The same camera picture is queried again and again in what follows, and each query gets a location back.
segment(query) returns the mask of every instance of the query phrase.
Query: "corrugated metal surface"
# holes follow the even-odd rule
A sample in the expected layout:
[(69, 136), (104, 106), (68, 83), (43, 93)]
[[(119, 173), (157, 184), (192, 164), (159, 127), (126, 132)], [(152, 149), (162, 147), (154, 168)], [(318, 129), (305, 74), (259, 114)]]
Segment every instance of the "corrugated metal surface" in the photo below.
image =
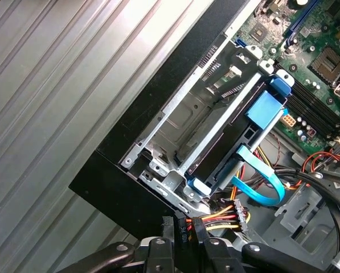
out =
[(135, 241), (67, 186), (211, 2), (0, 2), (0, 271)]

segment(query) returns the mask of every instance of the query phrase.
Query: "motherboard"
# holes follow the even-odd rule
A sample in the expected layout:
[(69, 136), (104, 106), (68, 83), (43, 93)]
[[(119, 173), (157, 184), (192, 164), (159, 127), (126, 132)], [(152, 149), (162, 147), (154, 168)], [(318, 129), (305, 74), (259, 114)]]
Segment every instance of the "motherboard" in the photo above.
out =
[(284, 135), (307, 154), (340, 142), (340, 0), (263, 0), (234, 40), (294, 77)]

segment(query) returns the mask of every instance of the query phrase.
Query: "green circuit board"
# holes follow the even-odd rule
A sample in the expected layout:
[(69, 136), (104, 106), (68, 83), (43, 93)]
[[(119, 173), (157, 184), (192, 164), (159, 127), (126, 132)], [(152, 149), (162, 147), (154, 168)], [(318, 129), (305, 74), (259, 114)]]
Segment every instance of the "green circuit board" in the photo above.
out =
[[(340, 56), (340, 0), (319, 0), (297, 30), (294, 37), (297, 43), (286, 50), (286, 33), (303, 11), (291, 9), (289, 2), (291, 1), (285, 0), (272, 13), (261, 11), (256, 16), (251, 15), (235, 38), (241, 39), (247, 45), (259, 46), (263, 50), (264, 59), (273, 59), (280, 63), (309, 92), (340, 117), (340, 99), (334, 95), (330, 84), (325, 83), (310, 69), (327, 47)], [(296, 135), (296, 131), (300, 129), (298, 126), (290, 129), (279, 122), (277, 128), (307, 154), (321, 151), (329, 145), (329, 141), (318, 134), (308, 138), (306, 142), (300, 142)]]

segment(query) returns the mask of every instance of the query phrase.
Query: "capacitor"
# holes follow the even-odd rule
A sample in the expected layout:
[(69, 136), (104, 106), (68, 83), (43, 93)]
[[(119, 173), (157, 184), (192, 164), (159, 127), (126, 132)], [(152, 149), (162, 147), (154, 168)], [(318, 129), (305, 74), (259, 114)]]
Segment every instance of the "capacitor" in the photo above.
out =
[(270, 48), (269, 52), (271, 55), (275, 55), (277, 53), (277, 49), (275, 49), (275, 47), (272, 47)]
[(290, 72), (296, 72), (297, 71), (297, 65), (296, 64), (291, 64), (289, 66), (289, 70), (290, 70)]
[(302, 141), (302, 142), (306, 141), (306, 136), (305, 135), (301, 135), (298, 138), (299, 138), (299, 141)]
[(322, 25), (322, 32), (327, 33), (329, 31), (329, 26), (327, 24)]
[(304, 133), (304, 132), (303, 132), (302, 130), (297, 130), (297, 131), (296, 131), (296, 135), (297, 135), (298, 137), (302, 136), (303, 133)]
[(309, 2), (309, 0), (296, 0), (295, 2), (299, 6), (305, 6)]
[(332, 104), (334, 103), (333, 98), (332, 98), (332, 97), (327, 98), (326, 103), (327, 103), (328, 105), (332, 105)]
[(316, 47), (311, 45), (309, 48), (308, 48), (308, 52), (314, 52), (316, 50)]

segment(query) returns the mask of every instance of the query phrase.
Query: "blue plastic tab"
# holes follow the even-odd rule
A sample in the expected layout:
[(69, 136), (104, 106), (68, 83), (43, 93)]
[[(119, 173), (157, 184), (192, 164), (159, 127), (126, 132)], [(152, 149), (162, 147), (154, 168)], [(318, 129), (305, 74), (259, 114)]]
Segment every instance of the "blue plastic tab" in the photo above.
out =
[(285, 189), (280, 179), (278, 179), (278, 177), (275, 175), (275, 171), (270, 166), (266, 165), (260, 159), (255, 157), (245, 146), (241, 146), (236, 153), (239, 154), (249, 165), (251, 165), (257, 172), (259, 172), (265, 179), (268, 180), (268, 182), (277, 192), (278, 198), (269, 198), (257, 193), (236, 176), (232, 178), (231, 183), (260, 204), (265, 206), (277, 205), (284, 198)]
[(264, 91), (245, 115), (264, 130), (281, 108), (282, 104), (267, 91)]
[(291, 87), (281, 78), (273, 78), (270, 86), (275, 88), (284, 98), (291, 94)]

